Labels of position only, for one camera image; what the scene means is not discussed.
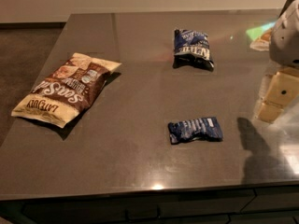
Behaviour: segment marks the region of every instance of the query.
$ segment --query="table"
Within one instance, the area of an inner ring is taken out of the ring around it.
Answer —
[[[0,148],[0,200],[297,184],[298,105],[271,125],[253,113],[269,55],[249,48],[247,30],[278,13],[72,15],[36,84],[74,52],[122,65],[73,126],[15,120]],[[208,34],[214,72],[173,67],[176,28]],[[168,122],[207,116],[222,142],[171,146]]]

